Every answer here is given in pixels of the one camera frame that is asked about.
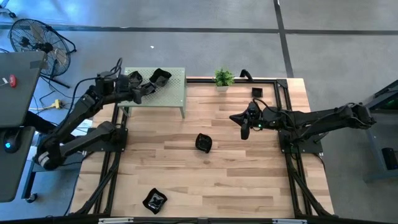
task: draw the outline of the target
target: green table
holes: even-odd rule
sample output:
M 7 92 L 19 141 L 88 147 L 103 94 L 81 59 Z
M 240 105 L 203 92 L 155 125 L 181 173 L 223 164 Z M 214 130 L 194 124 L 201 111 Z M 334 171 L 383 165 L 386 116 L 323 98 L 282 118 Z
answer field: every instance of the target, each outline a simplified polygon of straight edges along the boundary
M 149 82 L 154 71 L 158 68 L 125 68 L 124 74 L 138 71 L 142 75 L 142 84 Z M 127 115 L 124 107 L 170 107 L 180 108 L 182 118 L 185 118 L 185 105 L 187 104 L 187 79 L 185 68 L 160 68 L 170 72 L 171 78 L 166 86 L 158 87 L 155 93 L 142 97 L 140 105 L 133 101 L 123 101 L 118 104 L 123 113 Z

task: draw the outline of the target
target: gray floor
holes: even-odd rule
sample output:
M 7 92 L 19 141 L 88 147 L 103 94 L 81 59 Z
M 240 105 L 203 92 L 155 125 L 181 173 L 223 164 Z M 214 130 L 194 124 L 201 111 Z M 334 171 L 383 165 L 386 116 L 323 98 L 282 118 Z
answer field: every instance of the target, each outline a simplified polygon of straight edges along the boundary
M 279 2 L 286 29 L 398 30 L 398 2 L 393 0 Z M 10 0 L 7 7 L 19 17 L 49 24 L 278 28 L 271 0 L 120 0 L 117 4 L 100 0 Z M 12 19 L 0 16 L 0 21 L 12 22 Z M 68 72 L 60 77 L 72 86 L 82 78 L 111 68 L 118 57 L 123 57 L 123 67 L 185 67 L 191 76 L 212 76 L 215 69 L 228 67 L 236 75 L 245 68 L 255 77 L 286 77 L 278 34 L 80 31 L 62 34 L 78 47 Z M 395 35 L 287 35 L 287 45 L 294 77 L 304 78 L 312 110 L 363 101 L 398 78 Z M 0 30 L 0 47 L 11 50 L 7 30 Z M 83 93 L 89 84 L 83 84 L 78 93 Z M 71 90 L 62 87 L 59 90 L 72 95 Z M 40 81 L 36 98 L 48 92 L 48 85 Z M 56 93 L 44 103 L 50 104 L 56 98 L 70 101 Z M 65 110 L 52 110 L 41 115 L 60 122 L 65 113 Z M 333 131 L 322 144 L 335 213 L 346 218 L 397 223 L 398 180 L 363 182 L 363 176 L 373 172 L 374 165 L 364 131 Z M 11 203 L 0 204 L 1 220 L 65 212 L 76 175 L 68 172 L 43 175 L 35 183 L 42 200 L 27 204 L 17 196 Z M 68 184 L 60 185 L 61 179 Z M 57 184 L 56 191 L 48 187 Z

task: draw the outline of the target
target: wood plank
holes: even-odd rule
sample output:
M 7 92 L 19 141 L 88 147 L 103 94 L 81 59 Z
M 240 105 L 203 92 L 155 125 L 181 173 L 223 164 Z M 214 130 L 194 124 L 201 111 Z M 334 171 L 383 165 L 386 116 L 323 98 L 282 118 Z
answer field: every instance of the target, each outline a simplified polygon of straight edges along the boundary
M 293 109 L 310 111 L 303 80 L 288 79 L 288 85 Z M 272 85 L 235 84 L 220 93 L 214 85 L 192 83 L 187 88 L 185 119 L 178 108 L 133 108 L 127 121 L 129 136 L 120 160 L 112 216 L 155 216 L 142 201 L 156 188 L 168 197 L 157 217 L 292 217 L 286 162 L 277 132 L 251 131 L 249 139 L 243 141 L 240 127 L 229 119 L 248 107 L 252 87 L 262 88 L 262 99 L 269 106 L 276 105 Z M 109 121 L 112 112 L 113 105 L 106 105 L 94 117 L 93 125 Z M 199 133 L 213 140 L 208 154 L 195 147 Z M 321 162 L 311 154 L 302 157 L 308 187 L 333 213 Z M 96 152 L 83 162 L 72 212 L 97 187 L 102 161 L 103 153 Z M 301 190 L 297 193 L 303 205 Z

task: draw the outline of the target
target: fan guard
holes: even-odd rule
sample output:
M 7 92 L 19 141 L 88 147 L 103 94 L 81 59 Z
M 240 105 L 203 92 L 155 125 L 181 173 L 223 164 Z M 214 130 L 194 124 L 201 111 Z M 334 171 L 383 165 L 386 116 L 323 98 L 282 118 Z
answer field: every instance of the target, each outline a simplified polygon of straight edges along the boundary
M 11 27 L 9 38 L 16 52 L 44 51 L 47 54 L 47 66 L 42 69 L 41 74 L 50 77 L 64 74 L 70 65 L 70 53 L 76 52 L 74 43 L 51 26 L 34 19 L 16 21 Z M 71 52 L 65 40 L 73 45 Z

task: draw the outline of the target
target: caster wheel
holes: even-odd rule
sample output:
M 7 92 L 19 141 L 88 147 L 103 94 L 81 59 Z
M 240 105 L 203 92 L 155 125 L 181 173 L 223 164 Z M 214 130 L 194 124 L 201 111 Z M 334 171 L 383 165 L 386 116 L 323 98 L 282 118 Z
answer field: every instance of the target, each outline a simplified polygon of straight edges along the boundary
M 37 193 L 34 193 L 34 194 L 30 194 L 30 197 L 25 200 L 27 203 L 32 203 L 32 202 L 36 201 L 36 199 L 37 199 Z
M 16 18 L 16 17 L 17 17 L 17 15 L 15 15 L 15 13 L 13 13 L 13 12 L 10 12 L 8 15 L 9 15 L 11 18 Z

